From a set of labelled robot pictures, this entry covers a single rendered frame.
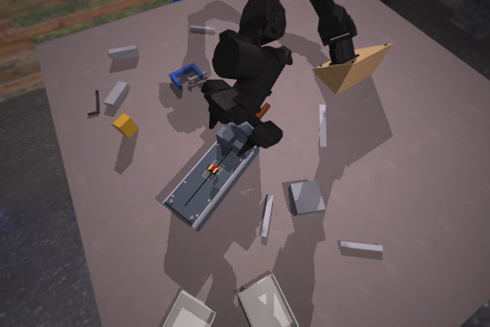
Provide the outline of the blue c-clamp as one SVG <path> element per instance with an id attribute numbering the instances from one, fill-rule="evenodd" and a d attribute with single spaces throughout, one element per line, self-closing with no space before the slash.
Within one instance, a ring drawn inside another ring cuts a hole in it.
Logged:
<path id="1" fill-rule="evenodd" d="M 175 85 L 178 87 L 179 90 L 182 90 L 183 87 L 177 78 L 182 77 L 185 74 L 188 74 L 192 71 L 194 71 L 197 75 L 192 78 L 188 77 L 188 81 L 190 83 L 192 83 L 193 80 L 196 80 L 198 78 L 200 80 L 204 79 L 204 75 L 207 74 L 207 71 L 200 72 L 200 70 L 197 68 L 197 66 L 194 63 L 170 74 L 171 79 L 174 81 Z"/>

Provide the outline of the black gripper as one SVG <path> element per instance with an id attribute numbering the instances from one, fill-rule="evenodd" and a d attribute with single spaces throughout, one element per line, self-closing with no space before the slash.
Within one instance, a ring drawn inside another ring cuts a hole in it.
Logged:
<path id="1" fill-rule="evenodd" d="M 252 135 L 247 137 L 247 141 L 238 152 L 237 156 L 241 156 L 254 146 L 269 148 L 277 144 L 283 137 L 283 131 L 275 125 L 271 120 L 262 122 L 256 117 L 257 113 L 260 113 L 261 105 L 267 96 L 270 96 L 272 91 L 255 84 L 253 81 L 237 80 L 237 83 L 241 86 L 240 92 L 247 96 L 248 93 L 253 95 L 253 107 L 247 122 L 254 128 L 251 132 Z M 211 95 L 218 93 L 222 90 L 229 90 L 231 86 L 224 80 L 206 80 L 201 88 L 201 92 L 204 94 L 204 98 L 210 104 Z M 209 129 L 213 129 L 218 122 L 218 119 L 210 113 Z"/>

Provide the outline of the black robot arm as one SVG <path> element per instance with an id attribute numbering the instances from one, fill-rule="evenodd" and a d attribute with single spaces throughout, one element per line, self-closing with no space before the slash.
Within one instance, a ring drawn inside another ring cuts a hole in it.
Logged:
<path id="1" fill-rule="evenodd" d="M 309 1 L 319 18 L 318 33 L 323 46 L 329 47 L 329 65 L 345 64 L 358 57 L 352 42 L 357 36 L 356 27 L 345 9 L 333 0 Z M 219 34 L 212 59 L 215 73 L 222 78 L 253 81 L 271 89 L 285 65 L 292 65 L 292 52 L 284 45 L 261 46 L 280 39 L 285 30 L 286 14 L 279 0 L 249 0 L 238 33 L 227 29 Z M 236 82 L 229 90 L 211 95 L 208 111 L 220 123 L 233 122 L 239 126 L 248 120 L 254 99 L 250 93 L 244 96 L 240 88 Z"/>

